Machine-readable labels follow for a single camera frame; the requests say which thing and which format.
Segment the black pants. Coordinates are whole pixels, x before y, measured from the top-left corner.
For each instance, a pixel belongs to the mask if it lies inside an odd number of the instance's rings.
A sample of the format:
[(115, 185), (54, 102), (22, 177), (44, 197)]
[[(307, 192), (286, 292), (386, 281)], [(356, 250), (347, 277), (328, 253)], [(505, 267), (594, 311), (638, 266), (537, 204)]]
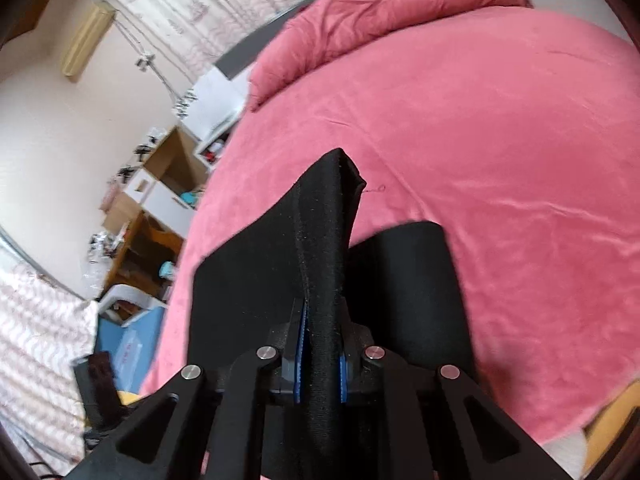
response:
[(302, 402), (266, 417), (262, 472), (271, 479), (390, 476), (382, 406), (338, 394), (342, 314), (412, 366), (476, 372), (444, 230), (406, 223), (352, 244), (363, 188), (344, 151), (324, 154), (194, 273), (188, 359), (204, 370), (264, 344), (296, 304), (307, 311)]

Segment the blue storage box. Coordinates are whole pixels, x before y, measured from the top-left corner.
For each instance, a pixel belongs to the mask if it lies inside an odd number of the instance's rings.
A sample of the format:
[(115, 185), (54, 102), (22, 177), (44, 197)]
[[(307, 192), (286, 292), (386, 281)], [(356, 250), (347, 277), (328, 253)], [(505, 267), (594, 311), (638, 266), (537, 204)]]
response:
[(122, 323), (100, 315), (96, 351), (110, 355), (118, 390), (140, 392), (154, 360), (164, 316), (164, 307), (140, 311), (131, 321)]

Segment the white plastic stool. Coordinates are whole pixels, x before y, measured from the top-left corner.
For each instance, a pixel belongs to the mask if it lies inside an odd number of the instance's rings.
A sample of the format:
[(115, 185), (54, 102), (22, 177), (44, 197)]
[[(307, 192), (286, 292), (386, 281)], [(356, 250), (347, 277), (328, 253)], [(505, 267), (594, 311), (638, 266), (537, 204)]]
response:
[(157, 308), (165, 309), (166, 304), (137, 287), (118, 284), (99, 301), (98, 315), (118, 326), (128, 326)]

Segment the wooden white cabinet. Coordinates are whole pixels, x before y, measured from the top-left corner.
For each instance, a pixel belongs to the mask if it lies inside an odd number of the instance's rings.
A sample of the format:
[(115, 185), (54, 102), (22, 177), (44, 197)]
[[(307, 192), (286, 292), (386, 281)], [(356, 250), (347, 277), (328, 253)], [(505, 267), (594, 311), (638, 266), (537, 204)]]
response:
[(168, 281), (160, 276), (160, 268), (178, 261), (195, 214), (181, 195), (208, 179), (204, 164), (193, 155), (195, 148), (192, 136), (173, 128), (115, 196), (103, 226), (119, 242), (100, 296), (115, 285), (163, 296)]

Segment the pink bed sheet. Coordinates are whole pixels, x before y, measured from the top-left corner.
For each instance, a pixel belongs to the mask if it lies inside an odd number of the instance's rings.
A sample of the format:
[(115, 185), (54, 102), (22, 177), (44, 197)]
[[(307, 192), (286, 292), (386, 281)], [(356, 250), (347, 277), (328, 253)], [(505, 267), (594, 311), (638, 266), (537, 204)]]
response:
[(638, 376), (638, 50), (574, 16), (485, 8), (374, 40), (242, 117), (144, 392), (186, 360), (201, 261), (334, 148), (367, 183), (354, 242), (412, 220), (445, 229), (480, 370), (536, 441)]

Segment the white bedside table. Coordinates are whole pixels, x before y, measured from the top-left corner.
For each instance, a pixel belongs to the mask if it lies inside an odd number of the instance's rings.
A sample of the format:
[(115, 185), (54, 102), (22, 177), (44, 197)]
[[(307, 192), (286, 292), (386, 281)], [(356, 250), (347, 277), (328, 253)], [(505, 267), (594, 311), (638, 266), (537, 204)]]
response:
[(196, 141), (193, 155), (209, 171), (218, 165), (232, 128), (240, 119), (251, 68), (229, 79), (213, 67), (174, 105), (181, 129)]

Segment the dark grey headboard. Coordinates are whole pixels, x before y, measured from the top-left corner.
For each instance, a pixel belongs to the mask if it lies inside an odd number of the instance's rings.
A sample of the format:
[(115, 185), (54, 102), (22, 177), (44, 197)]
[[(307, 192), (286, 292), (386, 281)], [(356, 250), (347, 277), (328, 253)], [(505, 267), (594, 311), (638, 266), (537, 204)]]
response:
[[(314, 10), (316, 6), (317, 0), (300, 0), (292, 8), (278, 14), (254, 32), (250, 32), (231, 49), (224, 52), (214, 66), (229, 80), (234, 79), (255, 63), (262, 51), (281, 36), (285, 29), (291, 28), (291, 22), (297, 24), (303, 20), (310, 21), (311, 28), (316, 27), (316, 21), (322, 22), (322, 18), (317, 20), (317, 14), (320, 12)], [(321, 0), (320, 6), (324, 6), (324, 0)]]

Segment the pink crumpled duvet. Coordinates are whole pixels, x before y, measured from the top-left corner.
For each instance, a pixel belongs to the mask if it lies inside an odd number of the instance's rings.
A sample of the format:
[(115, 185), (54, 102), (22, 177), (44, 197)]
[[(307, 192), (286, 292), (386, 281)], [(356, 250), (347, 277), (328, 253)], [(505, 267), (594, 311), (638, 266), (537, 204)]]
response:
[(296, 80), (383, 36), (491, 6), (529, 8), (530, 0), (317, 0), (316, 27), (303, 20), (285, 29), (250, 72), (247, 109), (258, 110)]

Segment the beige wall air conditioner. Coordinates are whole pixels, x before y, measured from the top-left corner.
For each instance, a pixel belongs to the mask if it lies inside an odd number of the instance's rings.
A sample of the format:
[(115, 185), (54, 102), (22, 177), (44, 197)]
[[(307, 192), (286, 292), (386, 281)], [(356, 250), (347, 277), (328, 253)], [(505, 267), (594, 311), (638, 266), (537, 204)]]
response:
[(94, 2), (74, 33), (61, 61), (62, 75), (76, 81), (88, 65), (94, 51), (114, 23), (116, 9), (105, 0)]

